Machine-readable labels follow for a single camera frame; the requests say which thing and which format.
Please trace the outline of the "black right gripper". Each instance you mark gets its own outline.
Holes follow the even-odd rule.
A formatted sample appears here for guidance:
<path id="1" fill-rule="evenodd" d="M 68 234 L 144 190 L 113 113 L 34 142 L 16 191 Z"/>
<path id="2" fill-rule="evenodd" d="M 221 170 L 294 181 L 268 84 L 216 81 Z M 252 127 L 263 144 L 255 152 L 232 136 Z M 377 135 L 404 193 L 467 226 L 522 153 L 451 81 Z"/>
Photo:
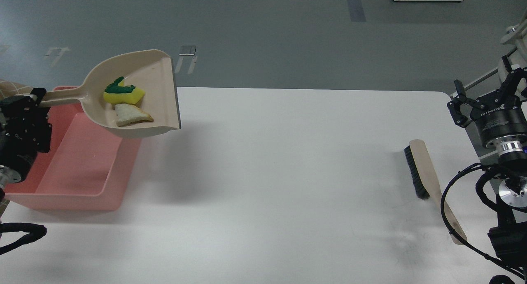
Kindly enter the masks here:
<path id="1" fill-rule="evenodd" d="M 474 121 L 480 140 L 485 149 L 495 148 L 497 138 L 506 141 L 519 141 L 526 144 L 526 117 L 522 111 L 522 101 L 516 91 L 521 79 L 526 78 L 526 68 L 513 69 L 508 56 L 501 57 L 507 76 L 502 80 L 498 91 L 491 91 L 473 100 L 467 97 L 463 83 L 456 79 L 454 86 L 456 94 L 447 104 L 454 124 L 467 128 Z M 472 107 L 469 119 L 461 111 L 461 106 Z"/>

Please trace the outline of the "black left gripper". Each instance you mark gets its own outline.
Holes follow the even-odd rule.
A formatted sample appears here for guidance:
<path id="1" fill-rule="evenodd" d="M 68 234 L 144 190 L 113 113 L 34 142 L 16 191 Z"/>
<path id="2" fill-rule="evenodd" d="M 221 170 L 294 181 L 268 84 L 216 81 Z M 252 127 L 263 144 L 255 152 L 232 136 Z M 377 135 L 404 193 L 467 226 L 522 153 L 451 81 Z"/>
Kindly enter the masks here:
<path id="1" fill-rule="evenodd" d="M 45 88 L 34 88 L 27 96 L 1 100 L 0 179 L 2 184 L 24 181 L 38 153 L 49 153 L 52 125 L 49 108 L 41 107 Z"/>

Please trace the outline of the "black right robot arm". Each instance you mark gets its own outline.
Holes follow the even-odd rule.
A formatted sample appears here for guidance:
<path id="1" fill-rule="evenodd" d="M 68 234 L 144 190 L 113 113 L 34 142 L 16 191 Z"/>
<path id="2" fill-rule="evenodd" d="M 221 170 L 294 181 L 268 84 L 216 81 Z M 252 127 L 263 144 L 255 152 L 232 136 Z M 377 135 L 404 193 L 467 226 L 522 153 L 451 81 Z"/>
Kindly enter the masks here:
<path id="1" fill-rule="evenodd" d="M 501 62 L 506 77 L 500 87 L 474 100 L 467 97 L 459 80 L 454 82 L 457 95 L 447 104 L 454 123 L 461 128 L 474 123 L 482 147 L 493 149 L 497 162 L 475 163 L 459 171 L 440 196 L 440 213 L 450 235 L 462 245 L 526 280 L 526 223 L 517 222 L 514 216 L 514 211 L 526 212 L 526 117 L 522 111 L 526 91 L 516 94 L 521 81 L 526 79 L 526 68 L 512 64 L 507 55 Z M 478 170 L 483 173 L 475 184 L 476 195 L 497 215 L 497 226 L 487 234 L 495 256 L 461 237 L 446 215 L 450 188 L 461 177 Z"/>

